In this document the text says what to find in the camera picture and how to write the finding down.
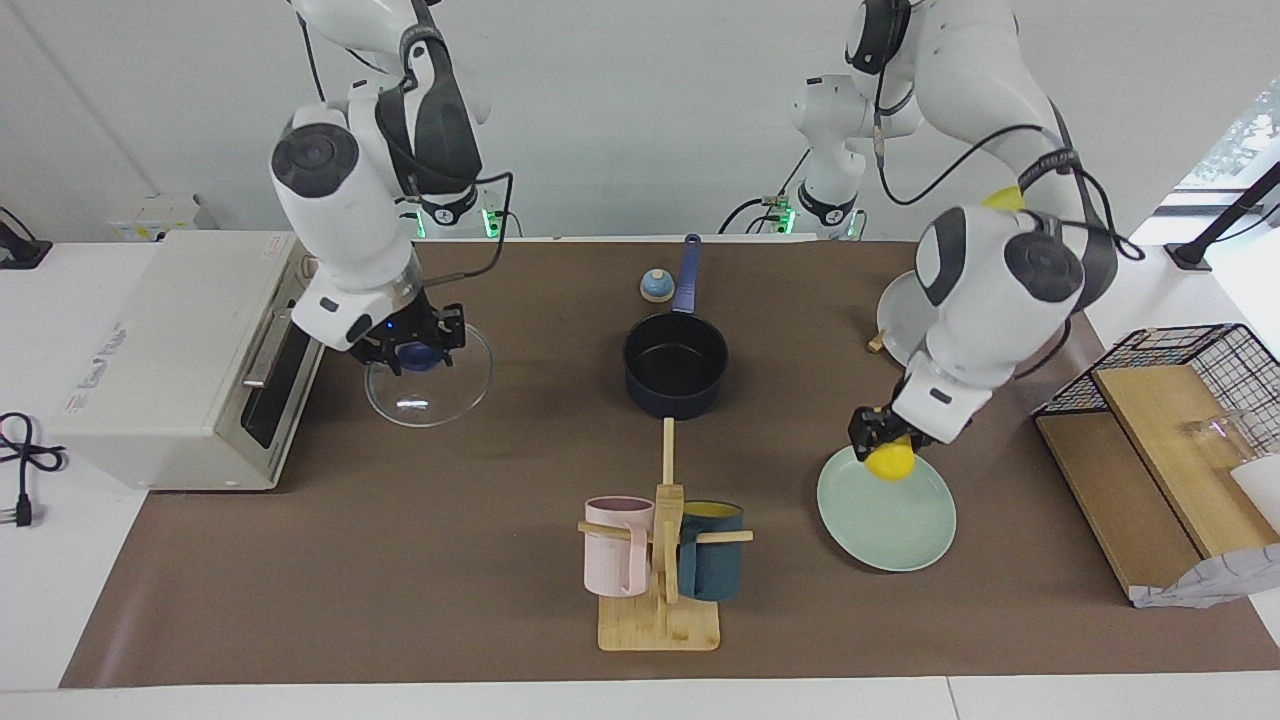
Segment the green plate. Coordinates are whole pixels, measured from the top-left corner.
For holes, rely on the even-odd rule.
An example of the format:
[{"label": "green plate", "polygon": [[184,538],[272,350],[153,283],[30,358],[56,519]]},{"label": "green plate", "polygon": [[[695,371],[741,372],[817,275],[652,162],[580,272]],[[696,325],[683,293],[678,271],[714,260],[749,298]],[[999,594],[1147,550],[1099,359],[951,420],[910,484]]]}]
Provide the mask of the green plate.
[{"label": "green plate", "polygon": [[872,475],[852,447],[827,460],[818,478],[818,511],[845,552],[895,573],[936,562],[956,534],[956,505],[932,465],[916,457],[905,479]]}]

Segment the dark teal mug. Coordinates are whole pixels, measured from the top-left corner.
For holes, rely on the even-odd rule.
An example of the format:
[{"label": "dark teal mug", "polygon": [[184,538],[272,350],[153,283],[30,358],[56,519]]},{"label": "dark teal mug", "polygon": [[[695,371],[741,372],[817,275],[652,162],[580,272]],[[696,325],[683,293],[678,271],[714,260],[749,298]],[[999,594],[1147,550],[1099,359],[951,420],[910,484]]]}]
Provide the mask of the dark teal mug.
[{"label": "dark teal mug", "polygon": [[703,533],[742,529],[742,509],[728,502],[695,500],[685,503],[680,524],[680,594],[694,600],[732,600],[742,578],[742,543],[698,544]]}]

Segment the power cord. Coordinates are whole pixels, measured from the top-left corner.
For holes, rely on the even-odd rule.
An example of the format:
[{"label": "power cord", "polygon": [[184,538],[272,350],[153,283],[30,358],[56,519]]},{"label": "power cord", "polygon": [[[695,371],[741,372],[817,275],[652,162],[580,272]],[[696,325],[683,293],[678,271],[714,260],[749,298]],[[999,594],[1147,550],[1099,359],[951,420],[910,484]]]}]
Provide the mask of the power cord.
[{"label": "power cord", "polygon": [[1252,231],[1253,228],[1261,225],[1262,223],[1270,220],[1271,215],[1274,215],[1276,210],[1280,210],[1280,205],[1276,205],[1276,206],[1271,208],[1270,210],[1267,210],[1266,214],[1263,214],[1261,218],[1258,218],[1258,220],[1256,223],[1253,223],[1252,225],[1249,225],[1249,227],[1247,227],[1247,228],[1244,228],[1242,231],[1235,231],[1231,234],[1224,234],[1222,237],[1215,240],[1213,242],[1222,242],[1224,240],[1231,240],[1233,237],[1240,237],[1242,234],[1244,234],[1244,233]]},{"label": "power cord", "polygon": [[520,233],[520,237],[525,237],[525,225],[520,222],[520,215],[515,213],[503,213],[503,215],[511,215],[511,219],[516,220],[516,232]]},{"label": "power cord", "polygon": [[[1092,184],[1093,190],[1098,191],[1098,196],[1102,199],[1102,214],[1107,219],[1106,232],[1108,236],[1111,236],[1111,242],[1115,243],[1116,252],[1119,252],[1120,256],[1124,258],[1125,260],[1133,260],[1133,261],[1146,260],[1147,259],[1146,250],[1138,247],[1128,237],[1124,237],[1123,234],[1116,232],[1116,220],[1115,217],[1111,214],[1111,199],[1107,197],[1107,191],[1102,190],[1102,183],[1100,183],[1098,179],[1091,176],[1089,172],[1085,170],[1084,168],[1075,168],[1075,173],[1082,178],[1084,178],[1085,182]],[[1062,224],[1070,224],[1073,227],[1078,227],[1075,223],[1064,222]]]},{"label": "power cord", "polygon": [[[6,420],[18,419],[22,420],[26,427],[26,436],[22,442],[14,442],[4,434],[4,424]],[[23,413],[5,413],[0,415],[0,447],[13,451],[12,455],[0,456],[0,462],[9,462],[10,460],[18,461],[18,502],[14,505],[13,510],[0,511],[0,523],[14,523],[19,528],[26,528],[31,525],[32,511],[31,511],[31,498],[27,496],[27,466],[35,465],[46,473],[56,473],[67,466],[67,451],[65,447],[60,445],[42,446],[36,445],[36,428],[31,421],[31,416]],[[41,460],[40,456],[47,455],[52,460]]]},{"label": "power cord", "polygon": [[[876,104],[879,105],[879,92],[878,91],[877,91]],[[947,177],[950,177],[951,173],[956,172],[956,168],[959,168],[960,165],[963,165],[965,163],[965,160],[968,160],[969,158],[973,158],[974,152],[982,150],[982,147],[984,145],[992,142],[993,140],[1004,137],[1004,136],[1006,136],[1006,135],[1009,135],[1011,132],[1023,131],[1023,129],[1033,129],[1033,131],[1037,131],[1037,132],[1044,132],[1044,128],[1042,128],[1039,126],[1033,126],[1033,124],[1018,124],[1018,126],[1009,126],[1006,128],[997,129],[996,132],[993,132],[993,133],[988,135],[987,137],[979,140],[969,150],[965,150],[963,155],[960,155],[959,158],[956,158],[955,163],[951,163],[951,165],[946,170],[942,170],[942,174],[940,174],[938,177],[933,178],[933,182],[931,182],[924,190],[922,190],[920,192],[918,192],[910,200],[902,200],[901,197],[899,197],[897,195],[895,195],[892,190],[890,190],[888,181],[884,178],[884,152],[883,151],[877,152],[876,154],[876,170],[877,170],[877,173],[879,174],[879,178],[881,178],[881,187],[884,188],[884,195],[888,196],[888,199],[892,200],[896,205],[902,205],[902,206],[915,205],[916,202],[919,202],[920,200],[923,200],[924,196],[927,196],[931,192],[933,192],[934,190],[937,190],[937,187],[940,184],[942,184],[942,181],[947,179]]]},{"label": "power cord", "polygon": [[[291,8],[293,6],[293,0],[284,0]],[[316,56],[311,49],[311,32],[307,29],[307,22],[302,19],[302,14],[298,12],[293,13],[298,18],[298,27],[302,28],[302,44],[307,47],[307,64],[311,65],[311,79],[316,83],[316,95],[320,96],[321,102],[328,102],[324,96],[324,87],[320,85],[320,70],[316,69]],[[379,68],[378,65],[370,63],[360,53],[356,53],[351,47],[343,47],[348,55],[355,58],[361,65],[374,70],[375,73],[381,73],[384,76],[390,74],[387,70]]]},{"label": "power cord", "polygon": [[[805,150],[800,155],[800,159],[796,160],[795,167],[791,168],[791,174],[787,176],[787,179],[782,181],[782,187],[778,190],[778,197],[785,197],[786,196],[786,193],[787,193],[787,186],[791,184],[792,179],[795,179],[796,173],[800,172],[800,167],[804,165],[804,161],[809,159],[809,154],[810,152],[813,152],[812,147],[808,149],[808,150]],[[724,222],[721,223],[721,229],[716,234],[724,234],[724,231],[728,229],[730,223],[732,223],[735,218],[737,218],[739,215],[741,215],[742,211],[746,210],[748,208],[754,208],[756,205],[765,205],[765,199],[764,197],[754,197],[754,199],[748,200],[746,202],[739,205],[737,208],[735,208],[733,211],[730,213],[727,218],[724,218]],[[751,228],[755,227],[755,223],[760,222],[762,219],[763,218],[756,218],[756,219],[751,220],[751,224],[749,224],[746,227],[748,234],[751,233]]]},{"label": "power cord", "polygon": [[756,205],[764,205],[764,199],[755,197],[735,208],[733,211],[730,213],[727,218],[724,218],[724,222],[721,223],[721,229],[716,234],[724,234],[724,231],[728,229],[728,224],[733,222],[733,218],[741,215],[742,211],[746,210],[748,208],[754,208]]},{"label": "power cord", "polygon": [[787,179],[782,181],[782,188],[778,190],[778,195],[787,193],[787,186],[791,184],[791,179],[800,172],[800,165],[804,165],[804,161],[809,159],[810,152],[813,152],[813,147],[806,149],[804,154],[800,155],[800,159],[796,160],[796,167],[791,168],[791,174],[787,176]]},{"label": "power cord", "polygon": [[1048,365],[1048,361],[1052,360],[1059,354],[1059,351],[1061,351],[1062,347],[1066,346],[1066,341],[1070,337],[1071,337],[1071,319],[1068,318],[1062,323],[1062,337],[1057,338],[1057,342],[1053,343],[1053,347],[1043,357],[1041,357],[1039,360],[1037,360],[1034,365],[1032,365],[1030,368],[1027,368],[1021,373],[1018,373],[1016,375],[1014,375],[1014,379],[1015,380],[1020,380],[1020,379],[1030,375],[1036,370],[1039,370],[1044,365]]},{"label": "power cord", "polygon": [[[392,147],[396,147],[394,142],[388,142]],[[443,275],[436,275],[434,278],[428,278],[422,281],[424,287],[436,287],[451,282],[465,281],[467,278],[475,278],[483,275],[492,270],[497,264],[498,259],[502,258],[502,249],[507,241],[507,218],[511,217],[511,188],[516,184],[516,176],[511,170],[499,173],[490,178],[476,178],[475,184],[492,184],[495,182],[507,181],[507,193],[502,201],[502,222],[498,224],[498,247],[493,251],[493,258],[489,259],[489,264],[479,270],[466,270],[461,273],[447,273]]]},{"label": "power cord", "polygon": [[324,86],[320,85],[320,70],[316,69],[316,55],[311,50],[311,32],[307,29],[307,22],[302,19],[302,14],[298,15],[298,27],[302,28],[302,44],[307,47],[307,64],[311,65],[311,79],[316,83],[316,95],[320,96],[321,102],[328,102],[324,97]]},{"label": "power cord", "polygon": [[751,220],[751,224],[746,225],[746,234],[759,234],[764,229],[764,224],[768,223],[773,215],[760,215],[759,218]]}]

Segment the wire basket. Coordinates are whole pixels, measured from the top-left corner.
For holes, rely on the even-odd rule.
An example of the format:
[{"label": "wire basket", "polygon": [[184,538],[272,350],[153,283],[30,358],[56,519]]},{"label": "wire basket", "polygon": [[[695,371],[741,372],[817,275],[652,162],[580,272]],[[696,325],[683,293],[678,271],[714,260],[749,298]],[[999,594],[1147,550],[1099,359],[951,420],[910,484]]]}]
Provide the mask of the wire basket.
[{"label": "wire basket", "polygon": [[1111,368],[1190,365],[1219,404],[1257,421],[1247,439],[1258,452],[1280,446],[1280,363],[1239,323],[1134,331],[1042,405],[1036,416],[1110,411],[1093,373]]}]

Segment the black saucepan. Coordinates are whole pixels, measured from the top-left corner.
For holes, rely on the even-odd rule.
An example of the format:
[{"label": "black saucepan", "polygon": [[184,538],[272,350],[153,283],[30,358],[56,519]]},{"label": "black saucepan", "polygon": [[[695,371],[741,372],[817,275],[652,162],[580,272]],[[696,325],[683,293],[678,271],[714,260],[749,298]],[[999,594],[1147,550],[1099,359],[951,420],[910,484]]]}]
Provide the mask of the black saucepan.
[{"label": "black saucepan", "polygon": [[685,237],[671,313],[636,323],[622,350],[627,395],[654,418],[687,420],[716,401],[728,346],[716,325],[694,314],[701,238]]}]

